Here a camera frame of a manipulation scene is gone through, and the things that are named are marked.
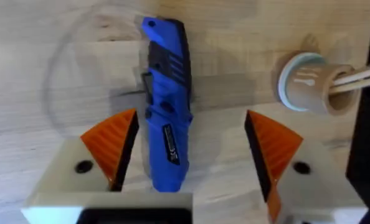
wooden surface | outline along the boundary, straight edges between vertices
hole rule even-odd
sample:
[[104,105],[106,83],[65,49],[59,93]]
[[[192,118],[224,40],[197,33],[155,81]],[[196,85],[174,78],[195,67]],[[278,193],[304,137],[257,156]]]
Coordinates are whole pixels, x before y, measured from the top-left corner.
[[[190,171],[195,223],[267,223],[243,130],[246,109],[322,141],[344,169],[356,108],[329,118],[297,113],[273,92],[280,61],[314,50],[364,65],[370,0],[0,0],[0,223],[19,207],[63,138],[125,108],[145,108],[143,16],[182,20],[194,77]],[[150,190],[145,121],[125,190]]]

wooden stick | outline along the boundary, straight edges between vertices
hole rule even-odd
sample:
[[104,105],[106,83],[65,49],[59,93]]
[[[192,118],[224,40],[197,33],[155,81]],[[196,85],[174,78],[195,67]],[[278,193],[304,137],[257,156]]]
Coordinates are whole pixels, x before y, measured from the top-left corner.
[[365,79],[365,80],[361,80],[361,81],[358,81],[358,82],[354,82],[354,83],[349,83],[349,84],[344,84],[344,85],[331,87],[330,90],[329,90],[329,95],[333,95],[333,94],[336,94],[336,93],[343,93],[343,92],[346,92],[346,91],[356,90],[356,89],[364,88],[364,87],[368,87],[368,86],[370,86],[370,78]]
[[349,75],[340,76],[339,78],[335,79],[333,81],[334,86],[339,86],[347,83],[352,83],[358,80],[362,80],[364,78],[370,77],[370,66],[366,68],[362,68],[360,70],[356,70],[353,73],[350,73]]

screw hole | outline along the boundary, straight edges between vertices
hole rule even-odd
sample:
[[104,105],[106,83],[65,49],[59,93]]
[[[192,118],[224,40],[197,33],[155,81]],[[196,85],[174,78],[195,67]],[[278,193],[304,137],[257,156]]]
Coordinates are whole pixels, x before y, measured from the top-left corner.
[[92,161],[81,161],[75,166],[74,170],[78,174],[84,174],[84,173],[90,171],[92,169],[92,167],[93,167],[93,162]]
[[308,175],[311,173],[311,167],[306,162],[298,161],[293,164],[293,169],[299,174]]
[[154,21],[149,21],[149,22],[148,22],[148,25],[149,25],[150,27],[154,27],[154,26],[156,25],[156,23],[155,23]]

black screw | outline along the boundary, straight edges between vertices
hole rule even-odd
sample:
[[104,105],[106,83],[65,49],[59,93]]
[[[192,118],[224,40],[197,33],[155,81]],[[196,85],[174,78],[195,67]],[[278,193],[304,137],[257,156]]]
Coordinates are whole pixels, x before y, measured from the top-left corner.
[[154,26],[156,25],[156,23],[155,23],[154,21],[149,21],[149,22],[148,22],[148,25],[149,25],[150,27],[154,27]]
[[293,164],[293,169],[299,174],[307,175],[311,173],[311,167],[306,162],[298,161]]
[[152,117],[152,112],[149,109],[146,109],[146,111],[145,111],[145,118],[148,119],[150,117]]
[[74,170],[78,174],[84,174],[84,173],[90,171],[92,169],[92,167],[93,167],[93,162],[92,161],[81,161],[75,166]]

white ring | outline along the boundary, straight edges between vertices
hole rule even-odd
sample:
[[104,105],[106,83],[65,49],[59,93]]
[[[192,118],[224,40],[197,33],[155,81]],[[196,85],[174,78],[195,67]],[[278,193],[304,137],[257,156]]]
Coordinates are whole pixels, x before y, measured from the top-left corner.
[[288,61],[286,63],[286,65],[284,66],[284,68],[282,69],[282,71],[280,73],[279,82],[278,82],[279,98],[286,107],[288,107],[292,110],[308,111],[308,109],[306,109],[306,108],[301,108],[301,107],[295,106],[295,105],[290,103],[290,101],[287,97],[287,94],[286,94],[287,78],[291,74],[292,70],[295,67],[299,66],[299,64],[301,64],[303,62],[306,62],[307,60],[314,59],[314,58],[323,59],[323,57],[320,54],[317,54],[317,53],[311,53],[311,52],[300,53],[300,54],[294,56],[292,59],[290,59],[290,61]]

